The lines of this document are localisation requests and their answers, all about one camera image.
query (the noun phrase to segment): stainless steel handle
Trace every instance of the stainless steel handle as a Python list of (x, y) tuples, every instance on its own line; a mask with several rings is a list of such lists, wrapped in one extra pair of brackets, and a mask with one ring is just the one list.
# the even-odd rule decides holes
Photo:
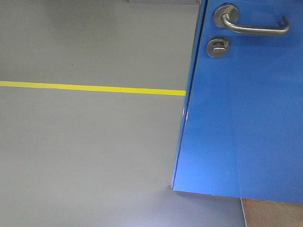
[(223, 4), (218, 7), (213, 15), (214, 22), (219, 27), (225, 27), (236, 33), (252, 35), (285, 35), (289, 29), (286, 16), (282, 16), (279, 27), (241, 25), (236, 23), (239, 18), (239, 10), (233, 4)]

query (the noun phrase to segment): floor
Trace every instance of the floor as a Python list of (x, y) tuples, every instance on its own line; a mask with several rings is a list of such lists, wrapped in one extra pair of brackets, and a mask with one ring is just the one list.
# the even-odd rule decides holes
[(303, 204), (242, 199), (247, 227), (301, 227)]
[[(0, 80), (185, 89), (196, 6), (7, 1)], [(173, 192), (183, 96), (0, 87), (5, 227), (244, 227), (237, 198)]]

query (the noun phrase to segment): lever handle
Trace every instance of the lever handle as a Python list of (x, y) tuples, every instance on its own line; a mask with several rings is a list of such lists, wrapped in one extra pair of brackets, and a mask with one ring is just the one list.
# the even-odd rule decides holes
[(239, 18), (239, 10), (233, 4), (223, 4), (214, 11), (213, 19), (218, 27), (225, 27), (236, 33), (252, 35), (285, 35), (289, 29), (286, 16), (282, 16), (279, 26), (254, 26), (236, 23)]

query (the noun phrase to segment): blue door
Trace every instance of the blue door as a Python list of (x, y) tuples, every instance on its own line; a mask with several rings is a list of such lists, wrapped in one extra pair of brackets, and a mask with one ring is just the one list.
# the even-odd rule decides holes
[(303, 1), (224, 3), (201, 5), (172, 187), (303, 203)]

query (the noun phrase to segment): yellow line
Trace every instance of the yellow line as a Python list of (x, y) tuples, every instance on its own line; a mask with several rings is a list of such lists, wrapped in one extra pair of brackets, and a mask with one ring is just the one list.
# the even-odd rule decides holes
[(0, 87), (56, 88), (56, 89), (66, 89), (66, 90), (107, 91), (107, 92), (123, 92), (123, 93), (154, 94), (154, 95), (169, 95), (169, 96), (186, 95), (186, 91), (183, 90), (166, 90), (166, 89), (135, 88), (135, 87), (108, 87), (108, 86), (74, 85), (74, 84), (49, 84), (49, 83), (16, 82), (16, 81), (0, 81)]

